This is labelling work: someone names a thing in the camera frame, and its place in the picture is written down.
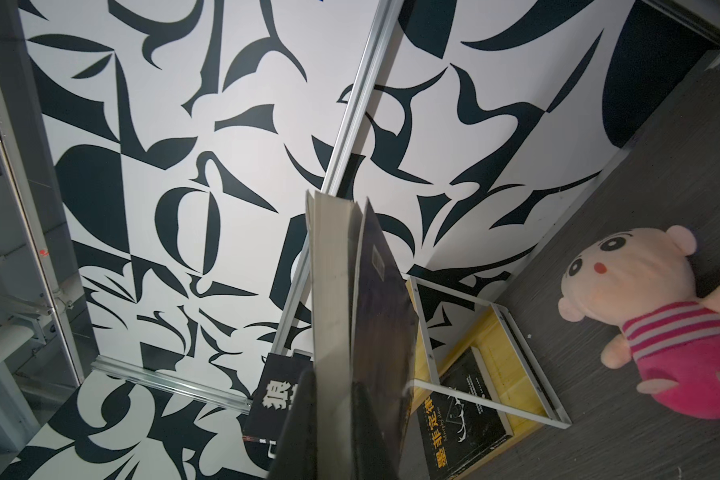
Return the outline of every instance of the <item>chinese character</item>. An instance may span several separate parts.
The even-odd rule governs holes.
[[[436,426],[438,426],[438,414],[433,413],[429,417],[427,417],[427,420],[429,420],[429,429],[434,430]]]
[[[291,406],[293,406],[293,399],[296,398],[296,388],[298,387],[297,383],[293,384],[293,388],[291,388],[291,401],[288,404],[288,410],[291,409]]]
[[[432,445],[435,448],[443,445],[443,437],[440,435],[440,430],[432,432]]]
[[[291,384],[288,382],[269,380],[262,403],[266,408],[275,407],[275,410],[286,408],[289,388],[291,388]]]
[[[438,459],[438,468],[442,468],[448,464],[448,459],[445,457],[445,447],[440,447],[434,456]]]

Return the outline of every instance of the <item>plush toy's head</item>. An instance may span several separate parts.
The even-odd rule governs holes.
[[[695,282],[686,255],[695,251],[696,239],[684,226],[609,235],[568,265],[560,314],[571,322],[588,316],[622,326],[672,302],[694,300]]]

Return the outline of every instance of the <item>pink plush toy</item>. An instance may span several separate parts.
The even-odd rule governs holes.
[[[697,418],[720,418],[720,286],[696,296],[686,259],[696,238],[684,226],[635,228],[590,246],[563,275],[563,318],[618,326],[603,364],[634,359],[637,386],[659,403]]]

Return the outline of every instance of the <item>gray wood grain surface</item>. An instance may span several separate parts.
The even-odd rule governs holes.
[[[585,247],[638,226],[688,226],[699,241],[691,258],[700,296],[720,284],[720,72],[704,73],[674,109],[645,132],[616,168],[499,303],[510,309],[574,426],[544,427],[470,476],[481,478],[720,479],[720,420],[674,413],[635,390],[633,362],[600,364],[617,333],[557,312],[560,277]],[[412,418],[403,479],[428,478]]]

